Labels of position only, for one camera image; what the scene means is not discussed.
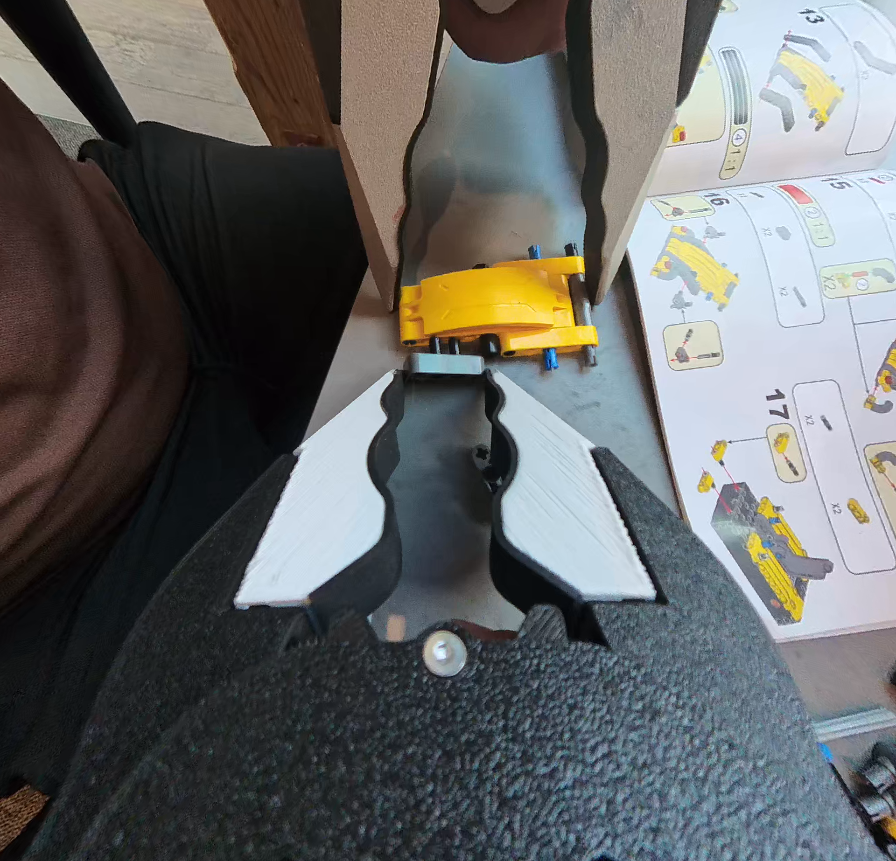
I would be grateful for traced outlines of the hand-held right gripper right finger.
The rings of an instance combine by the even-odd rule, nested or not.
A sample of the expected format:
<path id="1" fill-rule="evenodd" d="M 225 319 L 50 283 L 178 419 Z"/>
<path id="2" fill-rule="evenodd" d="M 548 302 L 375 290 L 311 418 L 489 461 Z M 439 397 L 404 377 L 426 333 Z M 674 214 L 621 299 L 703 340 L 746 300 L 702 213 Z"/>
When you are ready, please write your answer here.
<path id="1" fill-rule="evenodd" d="M 485 377 L 501 546 L 572 601 L 655 601 L 596 445 L 507 375 Z"/>

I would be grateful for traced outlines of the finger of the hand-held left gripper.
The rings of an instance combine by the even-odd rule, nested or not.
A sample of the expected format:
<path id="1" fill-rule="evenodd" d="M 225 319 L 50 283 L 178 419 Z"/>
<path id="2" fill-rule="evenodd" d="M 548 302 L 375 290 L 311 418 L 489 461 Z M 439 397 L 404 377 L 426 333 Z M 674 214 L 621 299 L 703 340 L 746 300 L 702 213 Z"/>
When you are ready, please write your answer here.
<path id="1" fill-rule="evenodd" d="M 341 0 L 336 139 L 375 286 L 396 306 L 409 153 L 428 116 L 439 0 Z"/>
<path id="2" fill-rule="evenodd" d="M 566 54 L 584 142 L 588 299 L 606 296 L 677 107 L 687 0 L 569 0 Z"/>

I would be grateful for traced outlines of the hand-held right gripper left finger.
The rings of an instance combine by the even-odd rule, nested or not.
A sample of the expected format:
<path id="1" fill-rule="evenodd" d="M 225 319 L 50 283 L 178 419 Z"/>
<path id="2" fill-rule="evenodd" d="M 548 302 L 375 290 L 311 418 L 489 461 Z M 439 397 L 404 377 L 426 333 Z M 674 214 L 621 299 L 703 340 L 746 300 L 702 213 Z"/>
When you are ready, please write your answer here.
<path id="1" fill-rule="evenodd" d="M 383 537 L 386 501 L 367 460 L 387 423 L 385 393 L 397 374 L 381 376 L 298 447 L 234 597 L 236 609 L 307 605 Z"/>

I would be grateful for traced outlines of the light grey angled beam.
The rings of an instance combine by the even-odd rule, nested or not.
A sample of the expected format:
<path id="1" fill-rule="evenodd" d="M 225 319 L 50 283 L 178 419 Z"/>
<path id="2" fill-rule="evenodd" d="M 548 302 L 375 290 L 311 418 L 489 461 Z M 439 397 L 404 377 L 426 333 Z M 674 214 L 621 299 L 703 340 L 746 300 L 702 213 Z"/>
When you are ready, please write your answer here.
<path id="1" fill-rule="evenodd" d="M 432 335 L 419 347 L 409 349 L 403 373 L 411 380 L 466 379 L 484 375 L 484 358 L 468 351 L 459 337 Z"/>

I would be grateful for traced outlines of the yellow beam assembly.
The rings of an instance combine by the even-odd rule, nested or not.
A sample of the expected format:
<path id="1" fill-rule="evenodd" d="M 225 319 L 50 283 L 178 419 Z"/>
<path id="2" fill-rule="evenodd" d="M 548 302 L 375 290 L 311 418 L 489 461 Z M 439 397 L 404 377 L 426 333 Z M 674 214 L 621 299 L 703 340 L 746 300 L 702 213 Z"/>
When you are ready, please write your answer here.
<path id="1" fill-rule="evenodd" d="M 585 262 L 574 243 L 561 257 L 479 264 L 404 286 L 399 293 L 400 343 L 420 352 L 460 353 L 475 347 L 484 358 L 539 356 L 558 369 L 560 354 L 580 354 L 597 365 L 599 336 L 592 319 Z"/>

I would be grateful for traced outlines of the grey desk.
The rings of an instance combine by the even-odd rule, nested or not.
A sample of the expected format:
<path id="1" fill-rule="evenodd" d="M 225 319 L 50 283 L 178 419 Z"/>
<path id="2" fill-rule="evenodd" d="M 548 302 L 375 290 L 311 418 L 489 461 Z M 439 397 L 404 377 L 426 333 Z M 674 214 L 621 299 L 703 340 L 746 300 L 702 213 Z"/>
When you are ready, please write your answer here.
<path id="1" fill-rule="evenodd" d="M 406 282 L 524 258 L 534 243 L 556 254 L 582 239 L 584 153 L 568 103 L 561 55 L 493 65 L 451 50 L 412 157 Z M 596 367 L 570 355 L 553 373 L 532 358 L 497 366 L 679 514 L 627 270 L 595 321 Z M 521 613 L 488 575 L 490 495 L 472 459 L 491 434 L 482 387 L 413 383 L 397 434 L 389 488 L 404 562 L 395 593 L 371 617 L 377 636 L 401 642 L 448 618 L 518 629 Z"/>

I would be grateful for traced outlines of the dark grey angled beam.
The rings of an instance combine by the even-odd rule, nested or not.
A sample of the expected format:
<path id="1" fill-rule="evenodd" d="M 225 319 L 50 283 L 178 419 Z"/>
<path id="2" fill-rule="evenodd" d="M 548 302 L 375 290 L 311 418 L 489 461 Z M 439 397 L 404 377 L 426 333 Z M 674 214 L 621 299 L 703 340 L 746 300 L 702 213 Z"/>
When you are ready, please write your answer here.
<path id="1" fill-rule="evenodd" d="M 486 444 L 476 444 L 473 447 L 472 459 L 489 492 L 494 496 L 503 486 L 504 469 L 501 461 L 495 462 L 492 449 Z"/>

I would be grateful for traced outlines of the person's black trousers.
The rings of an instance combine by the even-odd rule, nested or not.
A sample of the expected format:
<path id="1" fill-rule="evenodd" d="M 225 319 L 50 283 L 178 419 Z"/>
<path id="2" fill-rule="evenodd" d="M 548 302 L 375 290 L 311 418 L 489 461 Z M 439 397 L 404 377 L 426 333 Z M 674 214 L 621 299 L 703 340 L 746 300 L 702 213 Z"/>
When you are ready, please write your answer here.
<path id="1" fill-rule="evenodd" d="M 130 512 L 2 609 L 3 798 L 53 795 L 134 621 L 300 442 L 366 270 L 336 152 L 144 122 L 131 147 L 88 142 L 73 161 L 106 175 L 173 283 L 187 377 Z"/>

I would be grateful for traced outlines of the building instruction booklet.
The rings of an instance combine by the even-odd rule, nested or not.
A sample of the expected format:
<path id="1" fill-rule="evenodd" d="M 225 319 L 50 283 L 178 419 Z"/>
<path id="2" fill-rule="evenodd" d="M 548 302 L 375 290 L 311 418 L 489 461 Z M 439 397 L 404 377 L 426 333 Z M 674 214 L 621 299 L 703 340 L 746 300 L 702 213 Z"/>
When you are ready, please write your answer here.
<path id="1" fill-rule="evenodd" d="M 894 627 L 894 24 L 722 0 L 628 255 L 693 531 L 778 641 Z"/>

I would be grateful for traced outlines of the person's brown sweater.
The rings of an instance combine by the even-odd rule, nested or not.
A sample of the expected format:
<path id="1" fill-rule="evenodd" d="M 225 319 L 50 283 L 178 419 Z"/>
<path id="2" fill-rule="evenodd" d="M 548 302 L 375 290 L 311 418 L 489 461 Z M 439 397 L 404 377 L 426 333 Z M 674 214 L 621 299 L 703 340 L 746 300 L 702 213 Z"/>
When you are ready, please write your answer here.
<path id="1" fill-rule="evenodd" d="M 1 89 L 1 597 L 130 512 L 188 356 L 173 283 L 110 180 Z"/>

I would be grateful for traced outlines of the light grey ribbed axle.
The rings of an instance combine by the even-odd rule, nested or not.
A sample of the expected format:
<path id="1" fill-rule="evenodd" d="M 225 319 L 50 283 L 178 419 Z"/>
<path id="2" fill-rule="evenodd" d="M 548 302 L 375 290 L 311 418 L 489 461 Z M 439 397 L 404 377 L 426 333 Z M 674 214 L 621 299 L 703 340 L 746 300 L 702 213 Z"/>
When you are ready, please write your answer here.
<path id="1" fill-rule="evenodd" d="M 815 739 L 830 743 L 895 728 L 895 713 L 878 706 L 812 722 Z"/>

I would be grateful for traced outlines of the pile of mixed building pieces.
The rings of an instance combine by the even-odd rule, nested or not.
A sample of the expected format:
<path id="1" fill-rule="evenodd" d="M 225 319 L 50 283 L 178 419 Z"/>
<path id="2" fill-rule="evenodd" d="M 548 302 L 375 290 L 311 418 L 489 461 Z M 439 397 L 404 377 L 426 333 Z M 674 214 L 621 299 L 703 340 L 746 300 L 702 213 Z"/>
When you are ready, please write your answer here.
<path id="1" fill-rule="evenodd" d="M 841 791 L 878 849 L 895 858 L 895 764 L 894 744 L 878 742 L 856 771 L 846 778 L 835 765 L 826 743 L 819 750 L 833 772 Z"/>

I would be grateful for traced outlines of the wooden post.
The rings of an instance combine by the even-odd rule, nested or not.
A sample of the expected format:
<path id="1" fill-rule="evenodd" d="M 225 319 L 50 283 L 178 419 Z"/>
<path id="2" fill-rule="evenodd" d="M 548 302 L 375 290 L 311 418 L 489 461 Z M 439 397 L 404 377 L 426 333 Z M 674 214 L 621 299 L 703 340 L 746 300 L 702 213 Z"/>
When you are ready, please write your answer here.
<path id="1" fill-rule="evenodd" d="M 275 147 L 337 140 L 299 0 L 203 0 L 237 81 Z"/>

